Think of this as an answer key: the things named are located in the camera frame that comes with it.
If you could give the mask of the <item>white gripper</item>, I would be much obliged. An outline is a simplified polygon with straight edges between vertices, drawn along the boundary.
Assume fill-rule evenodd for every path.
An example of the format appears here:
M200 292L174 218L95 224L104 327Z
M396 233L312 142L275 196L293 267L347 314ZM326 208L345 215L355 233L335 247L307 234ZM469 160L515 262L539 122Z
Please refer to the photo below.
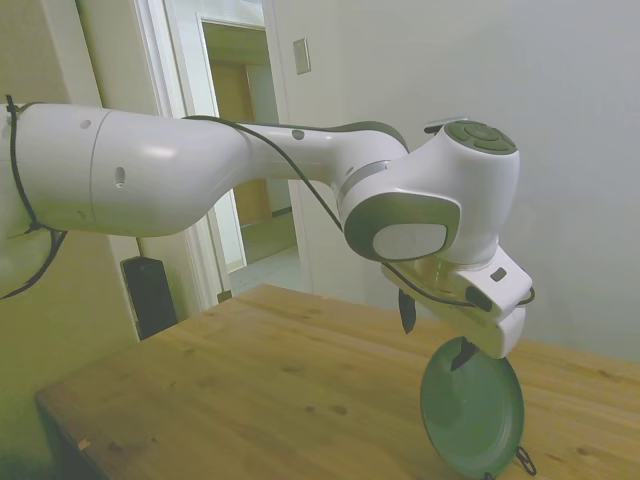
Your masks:
M451 371L467 363L477 347L499 359L520 339L532 279L502 248L480 264L459 265L426 257L384 265L382 272L432 317L451 324L464 336Z

